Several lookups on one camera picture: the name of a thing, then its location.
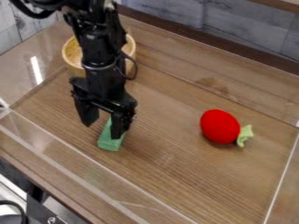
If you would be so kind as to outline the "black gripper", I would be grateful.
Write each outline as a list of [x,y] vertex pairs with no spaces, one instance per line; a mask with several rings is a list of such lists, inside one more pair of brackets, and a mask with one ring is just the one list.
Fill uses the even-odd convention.
[[127,78],[117,66],[86,67],[85,77],[71,77],[71,94],[82,123],[89,127],[99,119],[99,110],[111,113],[111,137],[129,131],[137,115],[137,99],[126,89]]

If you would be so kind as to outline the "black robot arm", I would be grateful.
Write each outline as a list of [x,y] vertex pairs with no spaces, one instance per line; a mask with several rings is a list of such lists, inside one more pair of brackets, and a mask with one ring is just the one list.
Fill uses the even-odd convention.
[[81,120],[90,126],[99,112],[111,114],[110,133],[119,139],[129,131],[137,114],[137,99],[126,89],[127,31],[121,23],[114,0],[10,0],[28,17],[44,19],[61,12],[74,30],[82,50],[86,75],[70,78]]

